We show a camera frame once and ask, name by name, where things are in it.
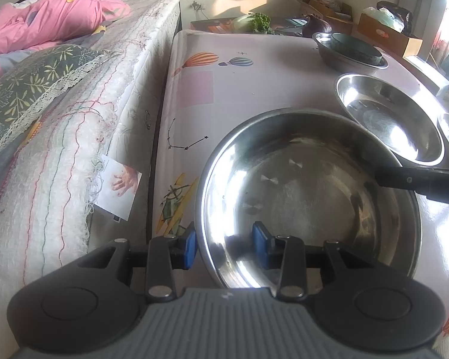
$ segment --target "hot air balloon print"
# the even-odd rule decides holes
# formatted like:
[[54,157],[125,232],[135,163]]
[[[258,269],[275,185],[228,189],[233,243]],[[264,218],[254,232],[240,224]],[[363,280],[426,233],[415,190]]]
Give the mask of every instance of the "hot air balloon print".
[[236,58],[231,58],[228,63],[219,63],[219,66],[227,66],[229,64],[233,66],[251,66],[253,61],[251,59],[243,58],[242,56],[237,56]]
[[215,62],[218,62],[218,55],[213,54],[212,52],[198,52],[192,57],[189,57],[182,67],[176,69],[172,77],[178,74],[185,67],[206,66],[207,64],[212,64]]

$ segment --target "pillow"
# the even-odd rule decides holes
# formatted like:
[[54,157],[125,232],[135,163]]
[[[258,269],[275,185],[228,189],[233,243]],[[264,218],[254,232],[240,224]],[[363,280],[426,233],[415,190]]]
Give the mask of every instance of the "pillow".
[[108,59],[107,51],[64,44],[38,51],[0,78],[0,151],[55,97]]

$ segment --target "pink quilt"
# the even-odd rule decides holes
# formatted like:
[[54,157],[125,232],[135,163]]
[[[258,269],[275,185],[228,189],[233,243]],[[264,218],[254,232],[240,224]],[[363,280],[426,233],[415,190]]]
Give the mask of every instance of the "pink quilt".
[[0,54],[87,35],[130,13],[121,0],[38,0],[0,8]]

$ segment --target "constellation print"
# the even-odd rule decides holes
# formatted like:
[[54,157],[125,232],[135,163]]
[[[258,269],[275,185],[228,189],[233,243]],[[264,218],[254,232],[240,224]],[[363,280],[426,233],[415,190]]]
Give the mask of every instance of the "constellation print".
[[171,144],[171,138],[170,138],[169,132],[170,132],[171,127],[173,126],[173,123],[175,122],[175,120],[176,120],[176,118],[174,118],[173,121],[171,121],[171,124],[170,124],[170,126],[169,126],[169,128],[168,128],[168,137],[166,138],[166,140],[168,141],[168,149],[169,149],[169,150],[172,149],[172,148],[179,148],[179,149],[181,149],[181,150],[187,151],[190,147],[194,146],[195,144],[197,144],[197,143],[199,143],[199,142],[202,142],[202,141],[205,140],[205,139],[208,139],[207,136],[202,137],[200,140],[197,140],[197,141],[195,141],[193,144],[191,144],[191,145],[189,145],[189,146],[186,146],[186,147],[172,145],[172,144]]

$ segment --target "bed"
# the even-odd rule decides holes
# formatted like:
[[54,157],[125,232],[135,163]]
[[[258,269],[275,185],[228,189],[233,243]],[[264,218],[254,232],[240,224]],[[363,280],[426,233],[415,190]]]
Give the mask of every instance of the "bed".
[[[24,284],[108,240],[145,240],[154,131],[180,0],[123,1],[132,13],[92,47],[113,56],[47,113],[2,186],[0,358],[17,348],[6,308]],[[102,154],[143,174],[128,222],[93,208]]]

